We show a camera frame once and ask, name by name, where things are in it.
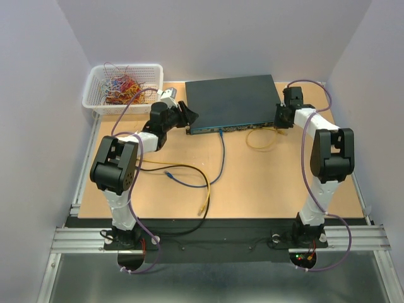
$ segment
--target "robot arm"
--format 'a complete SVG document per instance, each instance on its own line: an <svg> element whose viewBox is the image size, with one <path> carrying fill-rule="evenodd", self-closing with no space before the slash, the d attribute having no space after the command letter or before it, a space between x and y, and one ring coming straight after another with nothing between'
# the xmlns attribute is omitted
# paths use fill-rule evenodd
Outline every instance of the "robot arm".
<svg viewBox="0 0 404 303"><path fill-rule="evenodd" d="M300 87L286 88L283 94L284 103L278 104L276 109L275 127L292 128L298 125L304 128L307 120L316 112L315 108L303 104ZM354 171L354 132L339 128L315 114L309 121L307 134L314 139L310 158L314 176L311 191L320 206L327 211L340 183ZM324 217L325 214L309 195L296 218L295 238L308 235L318 239L323 231Z"/></svg>
<svg viewBox="0 0 404 303"><path fill-rule="evenodd" d="M184 128L198 118L183 101L175 102L176 93L175 88L169 88L162 93L160 102L151 106L150 120L137 134L144 153L161 149L170 129ZM105 136L90 170L90 180L103 192L111 209L112 236L128 246L137 241L134 235L136 221L129 209L129 192L139 155L138 139L134 136Z"/></svg>

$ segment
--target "wooden board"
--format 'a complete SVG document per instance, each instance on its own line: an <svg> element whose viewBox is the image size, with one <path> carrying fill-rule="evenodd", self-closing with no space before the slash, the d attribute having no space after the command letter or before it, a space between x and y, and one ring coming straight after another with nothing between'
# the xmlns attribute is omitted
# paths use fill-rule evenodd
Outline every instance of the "wooden board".
<svg viewBox="0 0 404 303"><path fill-rule="evenodd" d="M176 100L186 100L183 83L165 83L178 89ZM305 103L320 109L326 107L324 92L313 84L300 84ZM282 96L285 83L276 83ZM331 112L323 113L333 121ZM102 118L96 146L110 131L117 116ZM116 131L140 130L148 115L124 116ZM208 218L294 218L304 205L307 190L300 171L302 130L286 130L277 136L269 150L253 150L246 145L248 131L225 133L226 158L223 176L211 187ZM251 134L251 143L263 145L274 136L273 131L259 130ZM309 157L312 139L306 138L306 170L311 181ZM215 134L186 135L184 129L168 133L165 146L148 153L150 160L178 162L203 169L214 180L222 161L220 137ZM160 165L144 163L144 168ZM191 169L170 169L184 182L203 184L203 178ZM194 189L169 179L163 172L141 172L132 194L133 207L141 218L198 218L198 210L206 197L206 189ZM362 209L352 178L341 184L331 202L330 213L346 218L362 218ZM88 178L80 207L80 218L110 218L110 210L102 192Z"/></svg>

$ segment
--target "black cable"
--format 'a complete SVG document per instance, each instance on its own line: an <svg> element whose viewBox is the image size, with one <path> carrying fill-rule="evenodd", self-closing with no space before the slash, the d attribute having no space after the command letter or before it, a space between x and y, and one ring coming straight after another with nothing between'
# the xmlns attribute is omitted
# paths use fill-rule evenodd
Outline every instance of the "black cable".
<svg viewBox="0 0 404 303"><path fill-rule="evenodd" d="M225 147L225 140L223 139L223 131L221 129L219 129L219 135L220 135L220 140L222 141L222 148L223 148L223 156L222 156L222 165L220 166L220 172L219 175L217 176L217 178L215 180L213 180L212 182L210 182L210 185L214 185L214 183L216 183L220 177L223 174L223 169L225 167L225 158L226 158L226 147ZM178 180L177 178L175 178L170 172L165 172L165 174L167 175L167 177L169 177L170 179L173 179L174 181L176 181L179 184L185 185L187 187L192 187L192 188L204 188L206 187L206 185L192 185L192 184L188 184L185 182L182 182L180 180Z"/></svg>
<svg viewBox="0 0 404 303"><path fill-rule="evenodd" d="M114 242L114 238L112 238L111 236L107 235L107 230L106 229L102 229L100 230L100 236L103 237L104 239L110 240L112 242Z"/></svg>
<svg viewBox="0 0 404 303"><path fill-rule="evenodd" d="M209 185L209 181L208 179L205 177L204 173L202 172L202 170L200 170L199 168L195 167L195 166L191 166L191 165L186 165L186 164L177 164L177 165L169 165L169 166L164 166L164 167L159 167L157 169L142 169L140 168L140 170L142 172L155 172L157 170L163 170L163 169L171 169L173 167L188 167L190 169L194 169L197 170L199 173L201 173L201 175L203 176L203 179L206 182L206 186ZM202 224L204 224L206 216L208 215L208 210L209 210L209 205L210 205L210 197L208 198L208 203L206 204L206 210L205 210L205 214L203 215L203 218L201 219L201 221L199 222L199 224L197 224L197 226L189 229L189 230L185 230L183 232L162 232L160 230L150 230L153 234L159 234L159 235L187 235L190 234L191 232L194 232L195 230L198 230Z"/></svg>

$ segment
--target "metal floor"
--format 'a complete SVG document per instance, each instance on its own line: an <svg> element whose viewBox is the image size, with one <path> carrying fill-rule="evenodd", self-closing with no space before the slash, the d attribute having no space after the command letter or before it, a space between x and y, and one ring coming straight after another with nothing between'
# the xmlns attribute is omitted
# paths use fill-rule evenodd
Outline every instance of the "metal floor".
<svg viewBox="0 0 404 303"><path fill-rule="evenodd" d="M343 252L319 252L317 268ZM121 273L114 254L63 254L50 302L389 302L372 251L351 252L334 270L305 273L288 263L160 264Z"/></svg>

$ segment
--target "gray wall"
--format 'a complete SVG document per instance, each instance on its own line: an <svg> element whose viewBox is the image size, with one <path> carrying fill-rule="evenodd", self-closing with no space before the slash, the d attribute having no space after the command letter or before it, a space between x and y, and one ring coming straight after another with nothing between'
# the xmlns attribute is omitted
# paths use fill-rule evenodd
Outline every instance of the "gray wall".
<svg viewBox="0 0 404 303"><path fill-rule="evenodd" d="M169 81L325 81L371 0L58 0L91 65L158 62Z"/></svg>
<svg viewBox="0 0 404 303"><path fill-rule="evenodd" d="M327 82L333 115L355 131L356 174L386 226L404 284L404 3L373 1Z"/></svg>
<svg viewBox="0 0 404 303"><path fill-rule="evenodd" d="M0 9L0 301L36 302L90 134L90 65L53 0Z"/></svg>

